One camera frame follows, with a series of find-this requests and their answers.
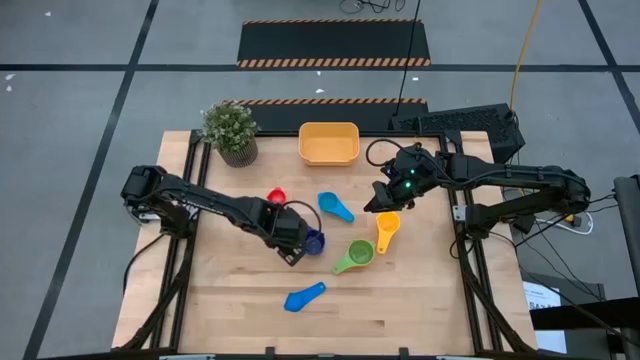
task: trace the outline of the wooden table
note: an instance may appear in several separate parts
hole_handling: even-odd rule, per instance
[[[158,164],[181,175],[188,132],[166,132]],[[466,154],[491,161],[486,133],[462,133]],[[206,187],[230,196],[260,196],[275,186],[289,199],[317,206],[316,195],[333,191],[354,213],[347,224],[321,213],[327,244],[320,256],[305,256],[289,267],[274,250],[253,235],[233,227],[214,214],[203,214],[196,241],[191,281],[179,351],[263,354],[275,346],[279,354],[379,354],[398,353],[408,347],[413,355],[472,354],[472,341],[462,290],[460,265],[449,256],[454,240],[447,192],[434,189],[416,200],[413,210],[399,213],[400,230],[386,255],[377,255],[367,267],[339,276],[331,265],[352,239],[377,239],[376,214],[364,213],[373,196],[371,183],[386,181],[379,169],[367,164],[364,149],[373,138],[361,139],[361,154],[350,167],[307,167],[298,155],[297,138],[258,138],[260,155],[249,167],[226,166],[212,152]],[[416,139],[395,139],[404,146]],[[432,138],[421,138],[434,153]],[[373,161],[395,156],[390,144],[371,151]],[[194,169],[198,169],[201,147]],[[197,170],[191,179],[196,182]],[[497,187],[473,191],[476,203],[502,201]],[[311,226],[310,211],[296,206]],[[142,227],[137,250],[156,237],[158,224]],[[506,225],[494,230],[510,238]],[[513,328],[536,348],[516,255],[504,239],[484,241],[494,300]],[[142,255],[131,270],[113,345],[127,341],[146,319],[157,301],[168,240]],[[284,301],[318,281],[327,291],[299,313],[286,312]],[[478,304],[485,347],[490,347],[486,313]],[[173,310],[166,315],[163,344],[168,343]]]

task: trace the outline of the orange measuring cup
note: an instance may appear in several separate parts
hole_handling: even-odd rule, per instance
[[[387,252],[393,234],[400,228],[400,217],[394,212],[386,212],[376,217],[376,223],[378,224],[376,251],[378,254],[384,254]]]

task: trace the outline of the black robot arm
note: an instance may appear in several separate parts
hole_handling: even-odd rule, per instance
[[[160,166],[136,166],[120,196],[132,213],[153,212],[161,232],[178,238],[194,229],[188,205],[226,217],[245,232],[257,235],[293,266],[304,256],[307,223],[298,213],[258,197],[230,197],[167,174]]]
[[[400,148],[395,158],[381,165],[389,182],[373,183],[375,196],[365,211],[411,209],[416,197],[438,186],[456,191],[482,185],[538,190],[493,206],[473,204],[455,208],[456,220],[464,222],[469,235],[477,238],[486,238],[501,220],[547,210],[561,214],[582,212],[589,206],[591,196],[584,179],[571,170],[558,166],[491,164],[475,156],[442,152],[436,152],[434,157],[420,143]]]

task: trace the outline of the green measuring cup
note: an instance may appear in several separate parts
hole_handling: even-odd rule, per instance
[[[365,266],[373,260],[376,246],[369,240],[353,240],[347,253],[333,265],[333,273],[341,272],[356,266]]]

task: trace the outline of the orange and black striped mat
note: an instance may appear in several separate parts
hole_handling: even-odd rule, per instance
[[[397,98],[225,100],[251,108],[252,118],[265,131],[290,131],[309,121],[349,121],[362,131],[383,131],[398,106]],[[428,113],[427,100],[403,98],[398,116]]]
[[[245,21],[237,61],[238,67],[248,70],[415,68],[429,64],[424,24],[413,19]]]

